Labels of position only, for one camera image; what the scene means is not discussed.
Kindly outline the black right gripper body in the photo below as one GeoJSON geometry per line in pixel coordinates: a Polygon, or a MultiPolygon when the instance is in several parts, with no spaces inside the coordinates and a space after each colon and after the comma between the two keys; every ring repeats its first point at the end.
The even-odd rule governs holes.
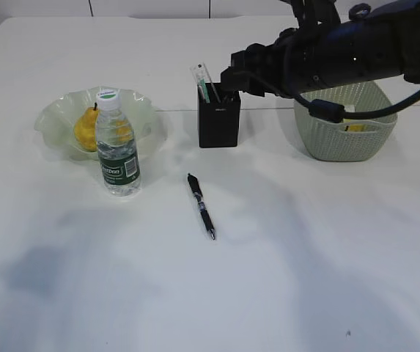
{"type": "Polygon", "coordinates": [[[350,21],[310,38],[286,29],[270,45],[254,43],[233,53],[221,88],[264,96],[291,86],[304,93],[400,76],[403,66],[398,37],[388,24],[350,21]]]}

